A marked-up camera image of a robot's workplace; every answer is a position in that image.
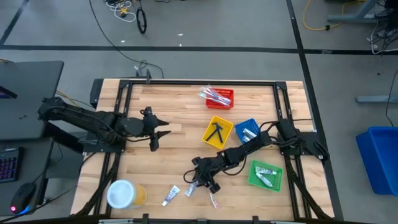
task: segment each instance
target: red basket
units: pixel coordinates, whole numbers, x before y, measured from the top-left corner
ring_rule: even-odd
[[[206,106],[209,109],[222,109],[222,110],[229,110],[232,107],[234,107],[234,91],[233,90],[227,90],[227,89],[216,89],[214,88],[218,94],[220,94],[223,97],[228,98],[231,100],[231,103],[229,106],[224,106],[220,103],[214,102],[213,100],[206,99]]]

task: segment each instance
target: keyboard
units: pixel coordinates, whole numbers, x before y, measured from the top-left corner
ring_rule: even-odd
[[[21,151],[20,147],[0,150],[0,184],[18,180]]]

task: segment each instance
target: white lid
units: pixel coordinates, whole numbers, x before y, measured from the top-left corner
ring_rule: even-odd
[[[117,180],[109,187],[106,199],[112,208],[127,208],[136,199],[136,188],[128,180]]]

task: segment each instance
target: black floor stripe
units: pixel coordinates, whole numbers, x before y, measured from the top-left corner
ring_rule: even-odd
[[[290,21],[292,23],[294,38],[297,43],[298,49],[298,56],[300,57],[300,62],[304,74],[305,86],[307,87],[308,91],[308,98],[310,100],[310,105],[312,109],[313,120],[315,123],[315,127],[317,129],[317,133],[319,135],[319,139],[322,144],[326,146],[326,136],[323,130],[321,116],[318,109],[317,99],[315,97],[315,90],[313,88],[312,79],[310,75],[310,70],[308,68],[307,59],[305,57],[305,51],[303,48],[303,43],[301,41],[299,27],[297,25],[296,16],[293,9],[292,0],[286,0],[287,9],[289,10]],[[336,181],[335,176],[333,174],[333,169],[331,167],[331,162],[328,160],[325,165],[325,174],[326,174],[326,181],[328,183],[328,190],[330,194],[330,198],[332,201],[333,212],[335,214],[335,218],[338,220],[343,220],[343,211],[341,209],[340,199],[338,196],[337,188],[336,188]]]
[[[10,22],[10,24],[8,25],[7,29],[4,31],[4,33],[0,39],[0,46],[3,45],[7,41],[8,36],[10,36],[12,29],[14,28],[15,24],[17,24],[17,21],[18,21],[19,17],[21,16],[22,12],[24,11],[28,2],[29,2],[29,0],[24,0],[22,2],[21,6],[19,6],[17,13],[15,14],[14,18],[12,18],[12,21]]]
[[[154,52],[260,52],[298,54],[297,49],[282,49],[268,47],[156,47],[156,46],[118,46],[121,51],[154,51]],[[0,50],[71,50],[71,51],[114,51],[112,46],[62,46],[62,45],[0,45]],[[304,49],[305,54],[322,55],[372,55],[370,50],[332,50]],[[398,55],[396,52],[384,52],[383,55]]]

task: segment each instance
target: blue storage bin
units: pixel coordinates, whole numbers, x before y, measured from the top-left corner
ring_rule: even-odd
[[[243,130],[247,129],[251,132],[253,132],[254,134],[258,134],[260,129],[258,124],[256,123],[256,121],[251,118],[247,121],[243,121],[242,123],[236,124],[235,125],[235,131],[236,134],[238,135],[239,139],[241,140],[242,144],[246,143],[245,141],[243,141]]]
[[[398,128],[370,127],[356,142],[374,193],[398,195]]]

